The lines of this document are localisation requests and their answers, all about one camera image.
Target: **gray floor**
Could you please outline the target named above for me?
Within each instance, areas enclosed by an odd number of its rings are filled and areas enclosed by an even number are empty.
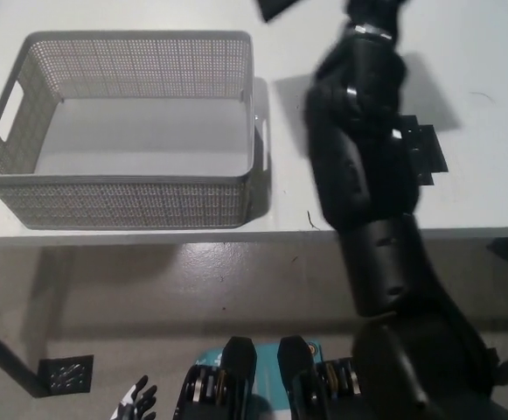
[[[428,244],[456,302],[508,355],[508,264],[484,241]],[[195,357],[232,334],[319,338],[349,353],[355,316],[334,243],[0,248],[0,338],[31,366],[94,354],[88,395],[33,400],[0,371],[0,419],[107,419],[132,382],[159,384],[171,418]],[[496,399],[508,408],[508,387]]]

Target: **table leg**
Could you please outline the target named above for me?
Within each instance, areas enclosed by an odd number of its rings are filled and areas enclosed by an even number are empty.
[[[89,392],[93,362],[93,356],[44,359],[35,374],[0,340],[0,368],[34,398]]]

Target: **white table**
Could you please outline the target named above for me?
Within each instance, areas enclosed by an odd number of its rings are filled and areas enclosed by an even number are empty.
[[[219,29],[249,32],[255,75],[267,82],[271,202],[233,230],[78,232],[25,228],[0,200],[0,243],[31,245],[231,242],[331,238],[303,153],[295,81],[335,41],[343,0],[304,0],[272,25],[254,0],[0,0],[0,93],[24,37],[81,29]],[[508,2],[413,0],[402,19],[401,52],[414,77],[405,113],[434,124],[449,173],[422,189],[427,237],[508,236]],[[310,212],[312,227],[307,216]]]

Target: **plastic storage basket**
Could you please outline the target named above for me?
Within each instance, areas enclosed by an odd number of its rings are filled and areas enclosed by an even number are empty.
[[[231,228],[254,160],[251,39],[237,31],[39,32],[0,99],[0,198],[28,228]]]

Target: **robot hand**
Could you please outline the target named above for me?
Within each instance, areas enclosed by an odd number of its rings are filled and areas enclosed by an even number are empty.
[[[139,396],[148,381],[149,377],[145,375],[131,387],[119,402],[110,420],[154,420],[157,417],[157,413],[154,411],[145,416],[145,413],[152,409],[157,402],[155,397],[157,385],[153,385]]]

